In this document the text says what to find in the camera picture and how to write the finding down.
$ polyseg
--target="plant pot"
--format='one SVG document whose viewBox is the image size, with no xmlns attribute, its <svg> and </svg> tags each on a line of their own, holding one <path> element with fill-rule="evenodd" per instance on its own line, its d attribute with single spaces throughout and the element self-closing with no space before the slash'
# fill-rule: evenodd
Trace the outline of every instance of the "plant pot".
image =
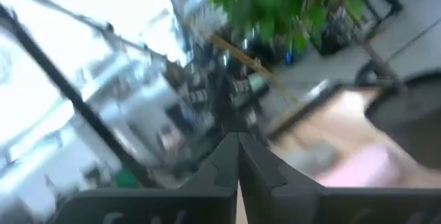
<svg viewBox="0 0 441 224">
<path fill-rule="evenodd" d="M 408 92 L 386 89 L 365 116 L 419 164 L 441 169 L 441 71 L 405 83 Z"/>
</svg>

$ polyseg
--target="floor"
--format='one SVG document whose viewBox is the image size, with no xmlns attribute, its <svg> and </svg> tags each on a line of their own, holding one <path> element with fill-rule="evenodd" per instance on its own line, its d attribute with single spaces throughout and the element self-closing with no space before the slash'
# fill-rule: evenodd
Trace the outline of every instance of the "floor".
<svg viewBox="0 0 441 224">
<path fill-rule="evenodd" d="M 380 14 L 388 11 L 382 0 L 371 0 Z M 439 0 L 401 0 L 405 11 L 384 24 L 383 31 L 372 41 L 373 47 L 396 69 L 407 76 L 441 65 L 441 4 Z M 279 68 L 277 75 L 288 93 L 301 98 L 324 79 L 351 82 L 357 70 L 369 59 L 356 45 L 331 57 L 322 58 L 313 49 L 292 68 Z M 265 102 L 268 115 L 276 116 L 289 106 L 286 96 L 273 91 Z"/>
</svg>

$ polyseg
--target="wooden surface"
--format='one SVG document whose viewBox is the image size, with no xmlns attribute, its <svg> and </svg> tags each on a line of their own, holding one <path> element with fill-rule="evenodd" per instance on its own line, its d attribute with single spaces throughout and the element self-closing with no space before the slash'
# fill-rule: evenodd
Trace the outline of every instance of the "wooden surface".
<svg viewBox="0 0 441 224">
<path fill-rule="evenodd" d="M 282 158 L 287 152 L 303 150 L 314 143 L 326 141 L 340 150 L 344 160 L 365 145 L 381 143 L 386 145 L 402 164 L 403 177 L 394 187 L 441 187 L 441 172 L 419 166 L 385 133 L 375 129 L 366 120 L 365 108 L 378 93 L 377 89 L 348 89 L 338 92 L 273 141 L 271 151 Z M 247 223 L 240 189 L 237 223 Z"/>
</svg>

